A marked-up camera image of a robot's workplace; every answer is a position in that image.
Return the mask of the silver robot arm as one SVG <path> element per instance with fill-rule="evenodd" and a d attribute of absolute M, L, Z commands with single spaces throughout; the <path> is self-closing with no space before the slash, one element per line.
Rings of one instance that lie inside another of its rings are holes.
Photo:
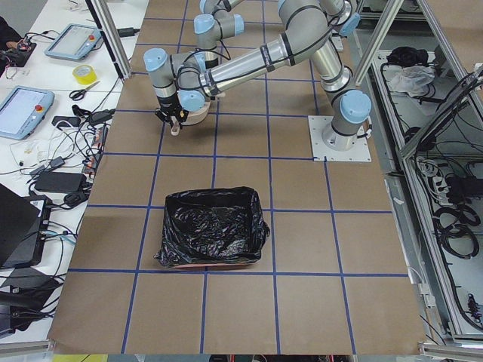
<path fill-rule="evenodd" d="M 201 0 L 201 13 L 193 20 L 197 48 L 204 52 L 207 69 L 218 65 L 218 55 L 215 54 L 218 43 L 224 39 L 241 35 L 245 31 L 245 21 L 232 9 L 241 4 L 236 0 Z"/>
<path fill-rule="evenodd" d="M 212 57 L 218 44 L 245 29 L 243 18 L 232 12 L 237 5 L 237 1 L 200 2 L 201 13 L 194 19 L 195 51 L 170 55 L 152 48 L 143 55 L 159 103 L 155 115 L 178 134 L 189 114 L 202 110 L 210 98 L 283 66 L 310 60 L 334 110 L 322 140 L 336 151 L 351 149 L 371 111 L 370 98 L 355 88 L 352 70 L 331 41 L 333 32 L 347 36 L 359 24 L 351 2 L 280 1 L 278 16 L 284 29 L 277 38 L 219 64 Z"/>

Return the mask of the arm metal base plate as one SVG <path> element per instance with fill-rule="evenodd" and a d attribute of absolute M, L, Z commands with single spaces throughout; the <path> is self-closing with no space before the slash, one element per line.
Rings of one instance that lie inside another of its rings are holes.
<path fill-rule="evenodd" d="M 309 134 L 314 161 L 371 162 L 368 137 L 361 126 L 356 135 L 341 136 L 332 128 L 332 116 L 309 115 Z"/>

